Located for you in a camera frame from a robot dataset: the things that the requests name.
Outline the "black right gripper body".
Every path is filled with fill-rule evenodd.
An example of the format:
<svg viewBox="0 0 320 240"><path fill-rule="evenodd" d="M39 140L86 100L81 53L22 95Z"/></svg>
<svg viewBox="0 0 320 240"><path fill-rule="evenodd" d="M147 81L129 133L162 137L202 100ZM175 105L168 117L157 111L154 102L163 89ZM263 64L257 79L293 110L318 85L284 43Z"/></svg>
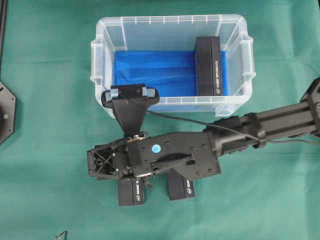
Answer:
<svg viewBox="0 0 320 240"><path fill-rule="evenodd" d="M139 180L175 170L188 180L220 174L212 134L173 132L118 139L87 152L88 174L102 180Z"/></svg>

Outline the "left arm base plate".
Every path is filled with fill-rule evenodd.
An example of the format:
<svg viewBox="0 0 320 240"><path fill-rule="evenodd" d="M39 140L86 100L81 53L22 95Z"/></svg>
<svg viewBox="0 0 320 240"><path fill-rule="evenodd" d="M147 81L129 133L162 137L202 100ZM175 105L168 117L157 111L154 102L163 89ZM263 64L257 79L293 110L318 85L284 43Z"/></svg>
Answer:
<svg viewBox="0 0 320 240"><path fill-rule="evenodd" d="M0 144L15 131L16 97L0 83Z"/></svg>

